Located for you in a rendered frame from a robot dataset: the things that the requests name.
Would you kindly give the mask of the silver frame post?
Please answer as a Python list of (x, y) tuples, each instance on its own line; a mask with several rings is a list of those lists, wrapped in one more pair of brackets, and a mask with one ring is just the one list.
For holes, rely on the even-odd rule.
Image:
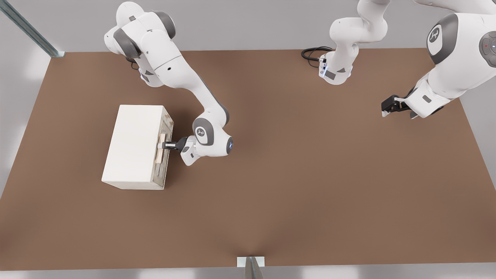
[(17, 27), (32, 39), (43, 51), (52, 58), (63, 58), (64, 51), (57, 50), (48, 42), (7, 0), (0, 0), (2, 11)]
[(260, 267), (265, 267), (265, 257), (237, 257), (237, 267), (244, 268), (243, 279), (264, 279)]

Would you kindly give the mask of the white oven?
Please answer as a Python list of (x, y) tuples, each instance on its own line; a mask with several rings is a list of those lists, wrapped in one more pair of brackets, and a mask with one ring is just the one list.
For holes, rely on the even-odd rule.
[(102, 182), (119, 189), (162, 190), (152, 177), (165, 113), (161, 105), (119, 106)]

